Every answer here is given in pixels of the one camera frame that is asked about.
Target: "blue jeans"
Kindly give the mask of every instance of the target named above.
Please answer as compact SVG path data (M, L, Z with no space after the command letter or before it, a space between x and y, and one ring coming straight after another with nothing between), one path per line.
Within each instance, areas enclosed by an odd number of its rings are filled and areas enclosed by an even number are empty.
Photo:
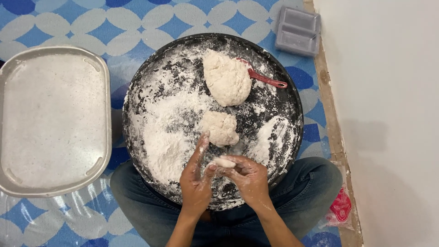
M342 175L330 161L310 157L295 161L270 198L287 227L302 239L326 214L342 186ZM131 161L113 173L110 187L122 212L151 247L163 247L171 237L181 205L152 189ZM242 207L211 211L211 222L198 221L192 246L211 246L224 238L270 243L256 213Z

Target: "person's right hand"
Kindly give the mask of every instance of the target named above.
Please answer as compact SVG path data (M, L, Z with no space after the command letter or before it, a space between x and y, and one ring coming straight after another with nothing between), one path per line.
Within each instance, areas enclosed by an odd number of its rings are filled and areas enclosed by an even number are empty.
M217 171L224 175L238 187L244 201L255 211L259 208L273 207L268 195L267 168L245 156L226 155L222 159L235 162L235 168L218 167Z

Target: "red spatula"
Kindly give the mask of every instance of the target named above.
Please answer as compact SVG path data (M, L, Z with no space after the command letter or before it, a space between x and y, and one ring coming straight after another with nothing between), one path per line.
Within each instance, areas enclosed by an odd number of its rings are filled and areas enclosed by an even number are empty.
M278 87L278 88L287 88L288 84L286 84L283 81L273 80L273 79L267 78L265 76L259 75L253 69L252 65L247 60L242 59L242 58L236 58L236 60L238 60L240 62L243 62L243 63L245 63L247 65L247 67L248 67L248 69L247 69L248 70L248 75L250 76L250 78L254 78L256 80L260 80L262 82L265 82L267 84L273 85L273 86Z

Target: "plastic food container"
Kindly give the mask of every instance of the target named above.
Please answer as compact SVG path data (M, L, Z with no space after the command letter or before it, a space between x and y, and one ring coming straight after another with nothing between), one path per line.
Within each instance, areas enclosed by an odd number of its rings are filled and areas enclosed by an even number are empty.
M316 56L320 42L320 15L282 6L275 46L304 56Z
M0 69L0 189L58 196L92 183L111 155L109 72L80 47L34 47Z

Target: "dough ball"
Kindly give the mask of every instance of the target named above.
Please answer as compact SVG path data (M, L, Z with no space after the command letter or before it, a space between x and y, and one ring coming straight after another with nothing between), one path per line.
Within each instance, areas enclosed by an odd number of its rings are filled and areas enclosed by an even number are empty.
M226 159L221 159L221 158L215 158L213 159L213 161L215 161L215 163L221 167L225 167L225 168L233 168L236 166L235 162L232 162L230 160L226 160Z
M207 50L203 66L210 94L221 106L239 105L250 94L252 80L244 63Z
M211 112L204 113L201 119L202 131L210 131L209 140L218 147L235 145L239 141L236 130L236 117L227 113Z

